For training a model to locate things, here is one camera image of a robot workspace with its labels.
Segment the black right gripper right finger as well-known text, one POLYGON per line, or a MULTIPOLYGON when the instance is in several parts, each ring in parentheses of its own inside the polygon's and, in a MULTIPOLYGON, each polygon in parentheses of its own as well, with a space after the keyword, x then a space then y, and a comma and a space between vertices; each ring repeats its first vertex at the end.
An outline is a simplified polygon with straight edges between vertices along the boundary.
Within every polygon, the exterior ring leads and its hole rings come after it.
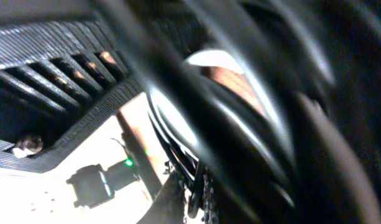
POLYGON ((381 1, 245 1, 242 63, 284 180, 263 175, 253 218, 381 223, 381 1))

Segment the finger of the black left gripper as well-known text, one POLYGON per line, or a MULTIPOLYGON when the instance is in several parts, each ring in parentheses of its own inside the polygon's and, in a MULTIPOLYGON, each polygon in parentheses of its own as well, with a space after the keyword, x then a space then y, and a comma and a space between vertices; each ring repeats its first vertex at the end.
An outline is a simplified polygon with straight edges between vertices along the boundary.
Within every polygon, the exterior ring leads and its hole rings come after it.
POLYGON ((0 26, 0 168, 54 169, 140 91, 99 22, 0 26))

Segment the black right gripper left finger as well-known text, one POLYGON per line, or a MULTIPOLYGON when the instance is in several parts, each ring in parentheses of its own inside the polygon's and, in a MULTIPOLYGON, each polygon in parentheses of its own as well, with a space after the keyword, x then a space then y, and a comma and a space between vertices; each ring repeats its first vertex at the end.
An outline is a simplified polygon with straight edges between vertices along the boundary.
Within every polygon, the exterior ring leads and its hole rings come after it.
POLYGON ((157 197, 137 224, 184 224, 185 191, 178 176, 170 174, 157 197))

